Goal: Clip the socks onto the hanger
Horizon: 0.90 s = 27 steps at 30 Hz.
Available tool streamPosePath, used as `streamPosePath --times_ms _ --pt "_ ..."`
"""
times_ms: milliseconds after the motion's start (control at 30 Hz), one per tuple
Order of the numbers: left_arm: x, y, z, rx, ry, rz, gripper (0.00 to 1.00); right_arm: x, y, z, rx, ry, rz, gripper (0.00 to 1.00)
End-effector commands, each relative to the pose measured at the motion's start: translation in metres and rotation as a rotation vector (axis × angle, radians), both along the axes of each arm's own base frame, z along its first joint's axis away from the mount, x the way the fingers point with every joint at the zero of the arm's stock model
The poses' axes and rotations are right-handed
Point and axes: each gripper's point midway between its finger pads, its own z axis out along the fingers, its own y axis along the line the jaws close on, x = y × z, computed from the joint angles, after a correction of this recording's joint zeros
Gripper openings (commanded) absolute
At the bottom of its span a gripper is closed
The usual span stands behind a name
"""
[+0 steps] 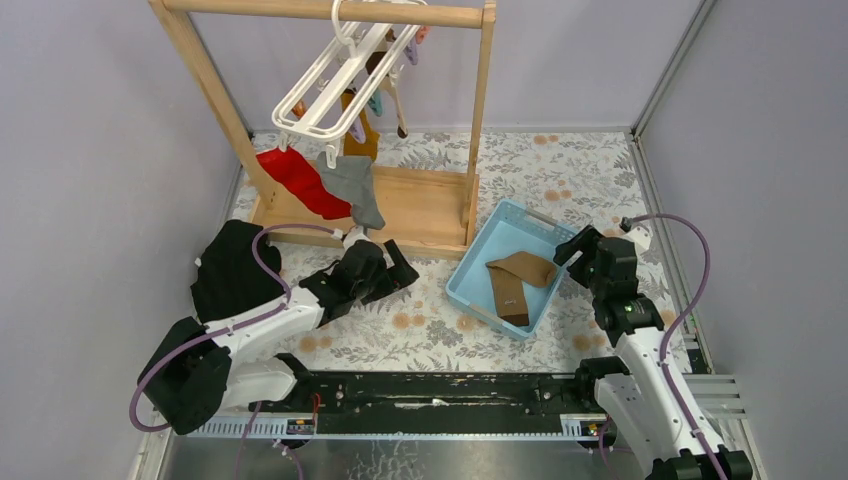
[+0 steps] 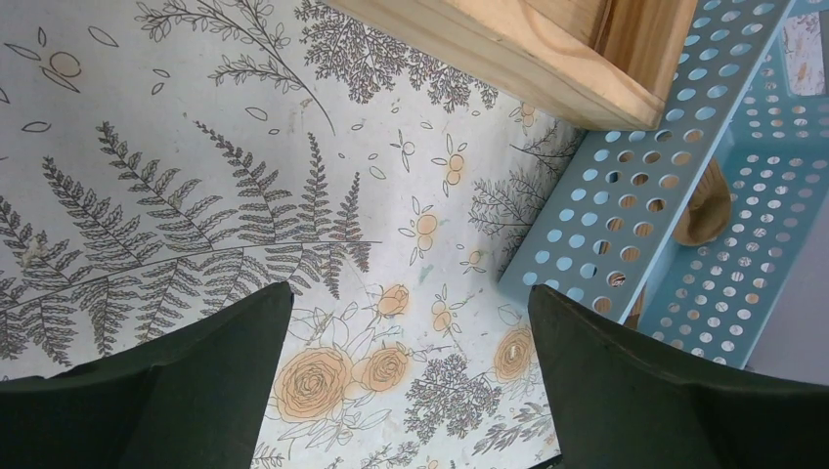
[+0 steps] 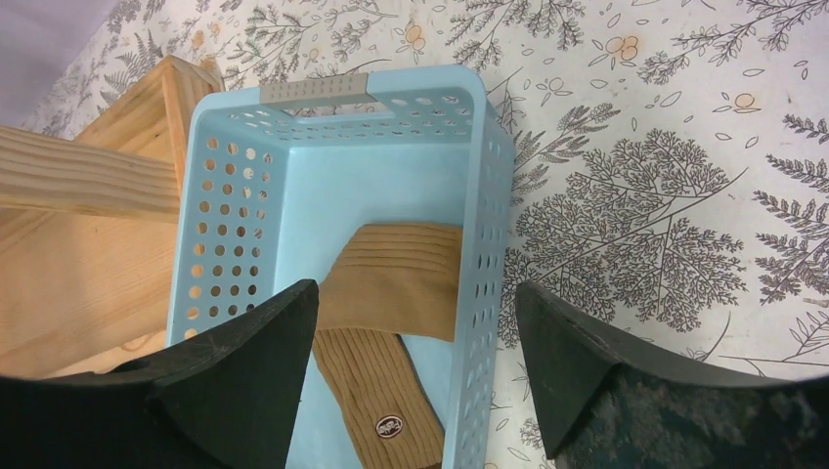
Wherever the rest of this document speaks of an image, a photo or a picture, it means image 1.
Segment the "grey sock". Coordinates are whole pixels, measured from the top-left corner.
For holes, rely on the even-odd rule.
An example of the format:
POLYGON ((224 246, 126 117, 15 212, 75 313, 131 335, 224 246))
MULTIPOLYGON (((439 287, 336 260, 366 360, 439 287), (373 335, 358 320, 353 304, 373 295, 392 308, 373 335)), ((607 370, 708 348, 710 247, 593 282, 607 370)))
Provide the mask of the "grey sock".
POLYGON ((339 156, 336 167, 331 168, 327 154, 316 157, 316 168, 324 188, 340 200, 351 205, 355 224, 368 229, 381 230, 386 221, 376 199, 372 159, 368 156, 339 156))

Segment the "mustard yellow sock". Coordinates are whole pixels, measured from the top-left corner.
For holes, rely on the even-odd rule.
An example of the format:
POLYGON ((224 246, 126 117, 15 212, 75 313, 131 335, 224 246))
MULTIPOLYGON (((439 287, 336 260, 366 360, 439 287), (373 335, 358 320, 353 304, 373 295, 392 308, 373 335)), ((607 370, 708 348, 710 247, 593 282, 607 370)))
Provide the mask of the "mustard yellow sock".
POLYGON ((374 131, 368 121, 365 109, 360 109, 343 141, 343 154, 346 156, 365 156, 375 162, 378 157, 380 134, 374 131))

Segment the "white plastic clip hanger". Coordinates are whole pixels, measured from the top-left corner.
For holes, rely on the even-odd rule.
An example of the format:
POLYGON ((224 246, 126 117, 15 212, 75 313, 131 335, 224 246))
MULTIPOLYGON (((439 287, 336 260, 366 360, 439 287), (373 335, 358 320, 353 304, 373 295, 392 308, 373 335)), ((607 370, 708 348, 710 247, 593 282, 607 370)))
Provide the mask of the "white plastic clip hanger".
POLYGON ((342 143, 360 109, 393 66, 402 58, 417 63, 417 37, 424 28, 412 20, 341 20, 342 1, 334 1, 329 19, 333 39, 272 111, 279 129, 278 147, 293 139, 323 145, 330 167, 342 154, 342 143), (369 75, 366 62, 376 51, 386 51, 369 75))

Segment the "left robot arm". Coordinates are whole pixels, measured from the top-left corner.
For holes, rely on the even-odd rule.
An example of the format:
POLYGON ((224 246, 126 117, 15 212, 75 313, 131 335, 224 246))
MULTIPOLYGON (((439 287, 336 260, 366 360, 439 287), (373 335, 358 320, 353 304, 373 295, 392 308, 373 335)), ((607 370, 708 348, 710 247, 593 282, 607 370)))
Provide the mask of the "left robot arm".
POLYGON ((397 244, 359 239, 341 259, 303 278, 289 292, 234 317, 199 324, 179 320, 142 370, 130 401, 131 423, 142 423, 137 404, 146 397, 164 418, 164 427, 183 435, 196 431, 219 411, 261 400, 296 411, 309 401, 310 385, 293 367, 259 354, 278 340, 315 330, 414 284, 418 272, 397 244))

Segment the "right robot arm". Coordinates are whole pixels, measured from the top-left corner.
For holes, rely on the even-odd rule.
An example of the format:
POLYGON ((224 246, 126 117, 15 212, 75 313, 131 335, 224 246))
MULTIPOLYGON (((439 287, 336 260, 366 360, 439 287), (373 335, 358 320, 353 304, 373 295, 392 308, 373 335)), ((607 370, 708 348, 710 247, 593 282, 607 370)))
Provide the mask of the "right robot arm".
POLYGON ((639 290, 635 243, 586 226, 557 246, 554 261, 591 293, 595 321, 614 348, 580 362, 577 405, 604 410, 648 479, 753 478, 746 453, 728 447, 674 363, 671 331, 639 290))

